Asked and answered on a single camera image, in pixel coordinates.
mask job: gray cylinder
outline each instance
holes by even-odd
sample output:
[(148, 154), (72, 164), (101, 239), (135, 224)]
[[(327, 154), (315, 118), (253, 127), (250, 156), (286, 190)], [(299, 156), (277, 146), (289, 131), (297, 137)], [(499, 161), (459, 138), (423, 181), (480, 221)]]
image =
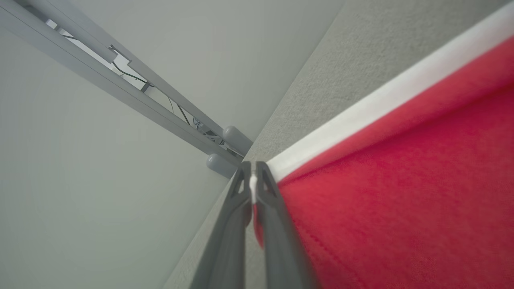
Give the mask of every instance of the gray cylinder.
[(216, 173), (230, 179), (237, 170), (237, 167), (217, 154), (207, 157), (207, 167)]
[(223, 139), (242, 155), (246, 155), (253, 145), (246, 135), (232, 125), (223, 130)]

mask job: white fabric trim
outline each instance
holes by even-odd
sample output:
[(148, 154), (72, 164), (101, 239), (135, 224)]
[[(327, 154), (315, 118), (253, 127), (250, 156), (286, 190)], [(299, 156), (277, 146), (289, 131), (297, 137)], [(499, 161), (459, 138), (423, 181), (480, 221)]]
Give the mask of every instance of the white fabric trim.
[(514, 35), (514, 2), (436, 50), (268, 161), (278, 182)]

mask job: red cloth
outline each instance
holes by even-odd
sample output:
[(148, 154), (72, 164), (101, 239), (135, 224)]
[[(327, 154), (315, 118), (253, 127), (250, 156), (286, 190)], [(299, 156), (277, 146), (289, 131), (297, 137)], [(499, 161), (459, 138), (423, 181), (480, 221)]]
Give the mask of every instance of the red cloth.
[(279, 188), (325, 289), (514, 288), (514, 38)]

